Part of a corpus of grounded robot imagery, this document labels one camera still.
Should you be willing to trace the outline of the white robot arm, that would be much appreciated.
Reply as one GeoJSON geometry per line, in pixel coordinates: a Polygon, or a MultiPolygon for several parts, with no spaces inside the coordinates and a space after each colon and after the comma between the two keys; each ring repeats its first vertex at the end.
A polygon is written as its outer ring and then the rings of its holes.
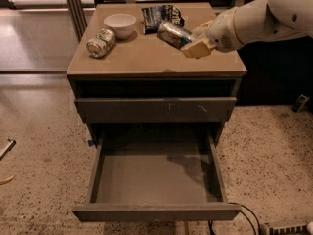
{"type": "Polygon", "coordinates": [[[219,14],[193,31],[195,39],[181,48],[188,58],[213,50],[239,50],[253,42],[313,37],[313,0],[254,0],[219,14]]]}

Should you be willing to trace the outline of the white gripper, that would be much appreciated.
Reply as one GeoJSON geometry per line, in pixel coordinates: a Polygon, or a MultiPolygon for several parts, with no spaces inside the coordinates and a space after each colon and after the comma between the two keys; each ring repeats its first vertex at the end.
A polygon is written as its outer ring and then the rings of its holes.
{"type": "Polygon", "coordinates": [[[207,35],[207,38],[199,39],[181,48],[187,58],[202,58],[209,56],[216,49],[227,53],[241,49],[244,44],[238,38],[235,31],[235,13],[237,7],[222,12],[214,20],[207,21],[195,29],[195,36],[207,35]]]}

